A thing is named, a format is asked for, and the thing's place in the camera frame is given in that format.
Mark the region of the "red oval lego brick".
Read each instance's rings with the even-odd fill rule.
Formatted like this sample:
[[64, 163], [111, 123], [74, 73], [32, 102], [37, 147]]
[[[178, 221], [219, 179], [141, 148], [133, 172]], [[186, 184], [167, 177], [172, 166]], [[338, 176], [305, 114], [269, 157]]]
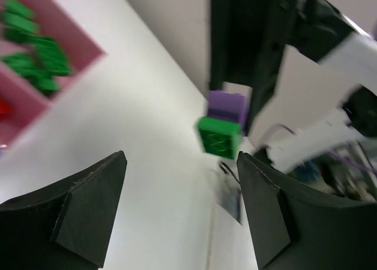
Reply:
[[0, 99], [0, 121], [4, 121], [12, 116], [14, 108], [3, 98]]

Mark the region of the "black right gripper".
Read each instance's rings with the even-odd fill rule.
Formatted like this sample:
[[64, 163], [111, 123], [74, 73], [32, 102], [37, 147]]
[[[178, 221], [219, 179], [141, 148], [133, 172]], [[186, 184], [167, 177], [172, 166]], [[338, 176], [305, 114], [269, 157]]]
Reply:
[[250, 127], [275, 93], [286, 45], [292, 43], [303, 0], [210, 0], [209, 89], [222, 89], [231, 46], [260, 49], [252, 78]]

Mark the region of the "purple scalloped lego brick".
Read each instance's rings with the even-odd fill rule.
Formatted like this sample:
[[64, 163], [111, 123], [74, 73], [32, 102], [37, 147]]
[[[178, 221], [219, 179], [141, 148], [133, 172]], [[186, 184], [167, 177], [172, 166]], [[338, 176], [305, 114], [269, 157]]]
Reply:
[[247, 114], [247, 99], [244, 95], [214, 90], [209, 91], [207, 101], [208, 117], [238, 123], [241, 128], [244, 127]]

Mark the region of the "green arched lego brick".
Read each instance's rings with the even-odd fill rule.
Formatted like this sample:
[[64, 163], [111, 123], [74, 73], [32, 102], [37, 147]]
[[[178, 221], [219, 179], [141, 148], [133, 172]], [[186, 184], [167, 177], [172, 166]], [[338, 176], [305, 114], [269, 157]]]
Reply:
[[1, 61], [21, 77], [29, 77], [39, 71], [32, 56], [25, 52], [3, 55]]

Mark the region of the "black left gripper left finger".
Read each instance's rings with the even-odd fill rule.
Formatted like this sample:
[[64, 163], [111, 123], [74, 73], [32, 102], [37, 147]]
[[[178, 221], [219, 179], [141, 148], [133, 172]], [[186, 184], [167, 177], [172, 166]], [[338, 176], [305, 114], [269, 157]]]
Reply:
[[124, 152], [115, 152], [1, 203], [1, 269], [102, 268], [126, 167]]

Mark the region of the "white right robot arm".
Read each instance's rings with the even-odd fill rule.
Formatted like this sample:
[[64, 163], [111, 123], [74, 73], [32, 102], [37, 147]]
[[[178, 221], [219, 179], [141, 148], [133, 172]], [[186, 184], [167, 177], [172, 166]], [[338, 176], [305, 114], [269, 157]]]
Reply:
[[249, 87], [249, 134], [275, 92], [278, 118], [306, 123], [257, 155], [287, 172], [376, 137], [376, 41], [328, 0], [210, 0], [209, 89]]

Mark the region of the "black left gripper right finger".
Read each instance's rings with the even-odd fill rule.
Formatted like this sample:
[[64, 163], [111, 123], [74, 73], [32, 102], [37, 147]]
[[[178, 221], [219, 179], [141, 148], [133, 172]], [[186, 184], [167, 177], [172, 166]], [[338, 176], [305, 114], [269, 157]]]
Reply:
[[237, 168], [259, 269], [376, 268], [376, 203], [323, 193], [247, 153]]

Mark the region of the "small green lego brick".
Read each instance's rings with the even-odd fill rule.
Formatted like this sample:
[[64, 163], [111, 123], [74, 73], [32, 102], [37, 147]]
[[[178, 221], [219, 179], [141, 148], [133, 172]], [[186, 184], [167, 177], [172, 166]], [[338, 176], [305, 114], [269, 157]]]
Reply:
[[39, 34], [39, 25], [32, 21], [4, 22], [3, 37], [11, 42], [25, 43]]

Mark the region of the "green studded lego plate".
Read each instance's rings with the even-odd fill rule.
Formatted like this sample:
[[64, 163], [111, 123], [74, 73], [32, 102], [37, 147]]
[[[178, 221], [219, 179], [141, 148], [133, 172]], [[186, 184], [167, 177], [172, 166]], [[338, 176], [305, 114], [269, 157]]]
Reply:
[[31, 37], [30, 44], [42, 66], [53, 76], [65, 77], [72, 73], [70, 62], [59, 43], [48, 36]]

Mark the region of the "green lego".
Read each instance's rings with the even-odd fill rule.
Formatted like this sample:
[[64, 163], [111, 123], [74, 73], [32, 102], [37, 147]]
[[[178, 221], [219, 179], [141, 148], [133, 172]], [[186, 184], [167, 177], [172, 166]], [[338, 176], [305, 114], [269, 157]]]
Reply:
[[26, 19], [34, 19], [35, 12], [19, 0], [1, 0], [5, 12], [20, 15]]

